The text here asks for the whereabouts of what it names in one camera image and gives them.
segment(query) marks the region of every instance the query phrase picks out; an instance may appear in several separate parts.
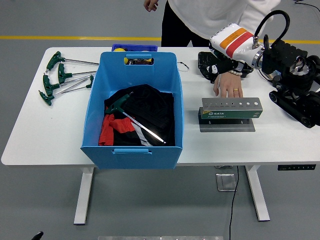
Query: white shirt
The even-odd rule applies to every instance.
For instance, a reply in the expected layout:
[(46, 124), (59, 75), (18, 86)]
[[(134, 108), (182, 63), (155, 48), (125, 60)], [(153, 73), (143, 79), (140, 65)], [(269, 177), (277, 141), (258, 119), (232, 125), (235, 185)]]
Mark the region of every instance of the white shirt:
[(181, 21), (202, 38), (238, 24), (255, 33), (262, 19), (281, 0), (168, 0), (170, 7)]

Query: white sleeve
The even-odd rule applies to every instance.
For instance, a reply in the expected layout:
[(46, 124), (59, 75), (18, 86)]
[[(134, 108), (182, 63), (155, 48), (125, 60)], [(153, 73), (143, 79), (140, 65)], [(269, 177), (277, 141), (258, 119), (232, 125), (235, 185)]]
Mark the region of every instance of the white sleeve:
[(275, 8), (281, 0), (247, 0), (247, 7), (239, 21), (239, 26), (254, 34), (264, 17)]

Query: table leg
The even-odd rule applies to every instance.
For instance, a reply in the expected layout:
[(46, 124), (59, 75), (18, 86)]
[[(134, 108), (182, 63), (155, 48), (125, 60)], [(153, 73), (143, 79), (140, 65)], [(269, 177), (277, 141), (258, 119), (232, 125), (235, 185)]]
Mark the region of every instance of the table leg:
[(260, 222), (266, 222), (270, 221), (270, 217), (257, 173), (259, 167), (260, 165), (249, 165), (245, 166), (245, 170), (248, 176), (258, 220)]
[(92, 177), (94, 167), (82, 168), (82, 180), (80, 185), (78, 203), (75, 210), (74, 225), (85, 225), (87, 219), (87, 210), (90, 197)]

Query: yellow floor line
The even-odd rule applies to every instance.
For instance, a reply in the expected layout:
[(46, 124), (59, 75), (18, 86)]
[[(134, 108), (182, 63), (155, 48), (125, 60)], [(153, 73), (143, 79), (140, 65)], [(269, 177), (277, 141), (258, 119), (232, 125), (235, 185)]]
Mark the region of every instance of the yellow floor line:
[(132, 36), (0, 36), (0, 40), (93, 40), (93, 41), (161, 41), (161, 37)]
[[(135, 36), (22, 36), (0, 35), (0, 40), (91, 40), (91, 41), (161, 41), (161, 37)], [(288, 44), (320, 44), (320, 40), (284, 40)]]

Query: black cloth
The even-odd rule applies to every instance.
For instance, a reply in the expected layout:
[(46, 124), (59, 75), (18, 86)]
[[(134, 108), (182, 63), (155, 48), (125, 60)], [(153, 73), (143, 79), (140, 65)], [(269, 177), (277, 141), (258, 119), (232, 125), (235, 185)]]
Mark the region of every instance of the black cloth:
[(189, 42), (193, 47), (209, 47), (209, 40), (191, 31), (166, 2), (162, 20), (161, 47), (186, 47)]
[[(126, 94), (130, 97), (122, 104), (121, 108), (126, 114), (134, 118), (147, 129), (157, 134), (166, 144), (157, 140), (150, 133), (141, 129), (146, 140), (153, 146), (175, 146), (175, 116), (174, 116), (174, 97), (172, 93), (160, 92), (148, 84), (131, 86), (118, 90), (110, 98), (104, 101), (105, 109), (109, 108), (116, 100), (122, 98)], [(126, 116), (120, 112), (115, 112), (116, 119), (124, 119)], [(132, 139), (126, 134), (114, 131), (115, 146), (137, 146), (139, 145), (139, 137)]]

